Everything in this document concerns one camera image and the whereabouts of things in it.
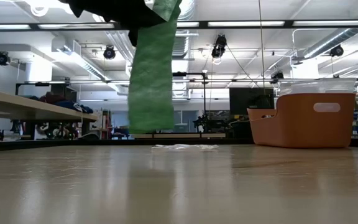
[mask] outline green towel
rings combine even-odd
[[[156,0],[153,10],[168,22],[139,30],[129,86],[133,134],[173,129],[172,52],[181,0]]]

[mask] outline ceiling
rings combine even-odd
[[[193,20],[259,20],[258,0],[195,0],[195,15]],[[358,0],[260,0],[261,16],[266,19],[358,19]],[[49,9],[43,17],[35,17],[25,2],[0,1],[0,23],[3,22],[94,22],[90,13],[83,13],[79,19],[66,13],[63,9]],[[201,72],[207,69],[209,78],[232,79],[247,78],[244,70],[251,78],[260,78],[263,71],[267,76],[276,68],[267,70],[282,58],[281,55],[291,55],[293,49],[304,50],[333,33],[335,30],[298,30],[290,29],[221,29],[193,30],[198,36],[190,37],[190,58],[188,72]],[[209,50],[218,34],[225,34],[228,47],[219,65],[212,63]],[[99,68],[120,72],[115,78],[128,79],[122,75],[126,61],[119,52],[114,60],[105,60],[103,51],[106,45],[112,44],[103,31],[97,32],[0,32],[0,44],[27,44],[54,58],[56,65],[54,77],[84,77],[87,71],[72,62],[63,62],[55,58],[51,51],[52,39],[63,35],[68,39],[77,40],[82,46],[82,56],[92,61]],[[320,77],[331,77],[332,73],[349,67],[358,67],[358,35],[342,43],[345,54],[340,58],[319,57],[318,67]],[[22,54],[11,57],[23,57]],[[290,77],[290,64],[285,63],[280,68],[286,77]],[[358,77],[358,70],[347,74],[348,77]],[[213,86],[224,88],[229,83],[217,83]],[[87,86],[87,90],[105,91],[105,86]]]

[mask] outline computer monitor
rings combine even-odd
[[[274,109],[272,88],[230,88],[230,114],[248,114],[250,109]]]

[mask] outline orange plastic bin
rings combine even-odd
[[[294,148],[347,147],[355,100],[354,93],[300,93],[279,97],[277,110],[248,109],[254,142]]]

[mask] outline air duct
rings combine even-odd
[[[321,42],[314,44],[314,46],[306,49],[303,53],[305,58],[314,58],[317,57],[332,48],[338,46],[339,44],[347,41],[351,37],[358,34],[358,28],[349,28],[349,29],[339,29],[333,34],[324,38]]]

